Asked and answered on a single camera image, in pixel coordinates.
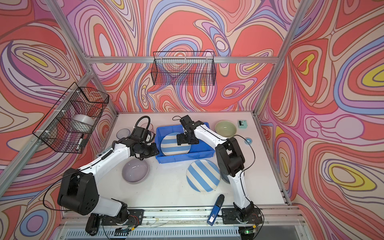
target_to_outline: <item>striped plate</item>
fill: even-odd
[[[185,143],[177,145],[176,135],[181,132],[172,132],[165,136],[161,141],[160,148],[165,156],[186,154],[191,150],[191,145]]]
[[[220,182],[220,171],[211,161],[199,159],[188,167],[187,181],[198,192],[210,192]]]

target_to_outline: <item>wire basket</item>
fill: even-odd
[[[109,95],[104,92],[77,87],[48,127],[42,131],[36,131],[36,127],[33,134],[55,152],[82,153],[108,102]],[[80,114],[91,118],[93,123],[75,120]]]
[[[153,56],[154,85],[215,85],[213,51],[156,51]]]

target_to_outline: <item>black cable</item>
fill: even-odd
[[[97,161],[96,163],[92,164],[91,166],[86,167],[86,168],[81,169],[81,170],[78,170],[78,171],[76,171],[76,172],[67,174],[67,175],[61,177],[61,178],[60,178],[59,180],[57,180],[56,182],[54,182],[53,184],[51,184],[51,185],[48,187],[47,191],[45,191],[45,193],[44,193],[44,196],[43,196],[43,206],[46,207],[46,208],[48,208],[48,209],[50,209],[50,210],[53,210],[53,211],[62,211],[62,212],[63,212],[63,211],[68,211],[68,210],[63,210],[63,209],[53,209],[53,208],[50,208],[50,207],[48,207],[47,205],[45,205],[45,196],[47,195],[48,191],[53,187],[53,185],[55,185],[57,182],[59,182],[59,181],[62,180],[63,178],[65,178],[65,177],[67,177],[67,176],[70,176],[70,175],[72,175],[72,174],[75,174],[75,173],[84,171],[84,170],[86,170],[86,169],[88,169],[88,168],[90,168],[90,167],[96,165],[96,164],[99,163],[101,160],[104,160],[107,156],[109,156],[109,155],[112,153],[111,151],[113,152],[112,149],[109,150],[109,152],[105,153],[105,154],[100,158],[99,161]]]
[[[225,219],[228,219],[230,221],[235,221],[236,219],[235,218],[229,218],[229,217],[226,217],[226,216],[223,216],[223,215],[217,215],[218,217],[221,217],[221,218],[225,218]]]
[[[181,117],[180,117],[180,116],[174,116],[174,117],[172,118],[172,120],[173,120],[173,121],[181,120]]]
[[[148,116],[142,116],[141,118],[139,118],[139,120],[136,122],[135,124],[135,127],[137,127],[137,125],[139,124],[139,122],[143,119],[143,118],[147,118],[148,119],[148,124],[147,124],[147,127],[146,129],[149,128],[149,125],[151,124],[151,119],[148,117]]]
[[[245,138],[243,138],[243,137],[240,136],[240,135],[237,135],[237,134],[236,134],[236,135],[234,135],[234,136],[239,136],[239,137],[241,137],[242,139],[244,139],[244,141],[248,142]],[[241,174],[244,173],[243,176],[245,177],[245,170],[247,170],[247,169],[249,169],[250,167],[252,167],[252,165],[253,165],[253,164],[255,163],[255,161],[256,161],[256,154],[255,154],[255,151],[253,150],[251,144],[248,144],[248,145],[249,145],[249,147],[252,149],[252,152],[253,152],[253,162],[252,162],[252,164],[251,164],[249,167],[247,167],[246,169],[242,170],[242,172],[240,173],[240,183],[241,183],[241,188],[243,189],[244,197],[245,197],[249,202],[251,202],[251,201],[247,198],[247,196],[245,195],[245,191],[244,191],[244,187],[243,187],[243,181],[241,180]],[[254,205],[254,206],[261,212],[261,214],[262,214],[262,216],[263,216],[263,223],[262,223],[262,226],[261,226],[260,229],[257,231],[256,235],[253,237],[253,239],[255,239],[256,236],[259,234],[260,230],[262,229],[263,225],[264,225],[264,214],[263,214],[263,212],[260,210],[260,208],[259,208],[256,204],[253,204],[253,205]]]
[[[101,226],[103,227],[103,232],[104,232],[105,236],[108,238],[108,240],[111,240],[111,239],[108,237],[107,233],[105,232],[104,224],[103,224],[103,219],[101,220]]]
[[[260,230],[262,229],[262,227],[264,225],[264,214],[263,214],[263,212],[261,210],[260,210],[260,212],[262,213],[262,216],[263,216],[263,223],[262,223],[262,226],[260,227],[260,229],[257,231],[256,235],[253,237],[253,239],[255,239],[257,237],[257,235],[259,234]]]
[[[47,189],[47,191],[45,191],[45,193],[44,193],[44,196],[43,196],[43,206],[44,207],[46,207],[46,208],[48,208],[48,209],[50,209],[50,210],[53,210],[53,211],[68,211],[67,209],[53,209],[53,208],[50,208],[50,207],[48,207],[47,205],[45,205],[45,196],[47,195],[47,193],[48,193],[48,191],[53,187],[53,185],[55,185],[57,182],[59,182],[60,180],[62,180],[63,178],[65,178],[65,177],[68,177],[68,176],[70,176],[70,175],[72,175],[72,174],[74,174],[74,173],[77,173],[77,172],[80,172],[80,171],[82,171],[82,170],[79,170],[79,171],[76,171],[76,172],[73,172],[73,173],[70,173],[70,174],[67,174],[67,175],[65,175],[65,176],[63,176],[62,178],[60,178],[59,180],[57,180],[56,182],[54,182],[53,184],[51,184],[49,187],[48,187],[48,189]]]

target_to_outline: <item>swirl pattern backdrop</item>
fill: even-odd
[[[258,112],[315,239],[384,239],[383,33],[383,1],[314,1]]]
[[[1,173],[84,69],[43,0],[0,1],[0,22]],[[1,240],[49,239],[62,214],[43,207],[44,192],[69,167],[94,159],[111,122],[112,113],[106,109],[82,154],[40,146],[0,198]],[[59,208],[58,186],[46,198],[53,208]]]
[[[153,56],[205,51],[277,56],[299,2],[294,0],[74,0],[62,10],[89,56]],[[116,109],[253,110],[272,64],[218,64],[215,86],[153,86],[151,64],[94,64]]]

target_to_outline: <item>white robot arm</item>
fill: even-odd
[[[244,156],[237,143],[232,137],[225,138],[210,130],[203,122],[194,122],[186,115],[180,119],[184,133],[177,135],[177,144],[183,143],[198,144],[203,140],[210,147],[215,149],[217,163],[221,172],[228,176],[234,196],[234,207],[237,219],[246,222],[252,214],[254,205],[250,202],[247,189],[244,184]]]
[[[146,129],[137,127],[143,118],[149,120]],[[241,175],[245,160],[237,140],[222,137],[201,121],[193,122],[188,115],[181,118],[180,122],[185,132],[177,135],[178,144],[198,144],[200,139],[216,150],[220,171],[228,175],[233,190],[237,219],[246,222],[253,211],[253,203],[248,200],[244,175]],[[86,227],[90,235],[97,233],[100,215],[114,217],[117,224],[127,221],[127,204],[100,196],[96,185],[107,172],[130,156],[142,160],[159,154],[156,144],[150,143],[155,134],[148,131],[149,124],[150,118],[143,116],[137,121],[130,136],[114,141],[106,153],[87,165],[78,169],[70,168],[64,173],[58,204],[82,215],[91,213]]]
[[[147,127],[137,127],[143,118],[148,119]],[[91,213],[85,229],[90,235],[97,233],[100,215],[113,217],[117,224],[127,221],[127,204],[100,196],[96,185],[107,172],[130,156],[143,160],[159,154],[156,144],[151,143],[155,134],[148,130],[150,122],[148,116],[141,117],[130,136],[114,141],[106,153],[87,165],[65,171],[57,203],[81,215]]]

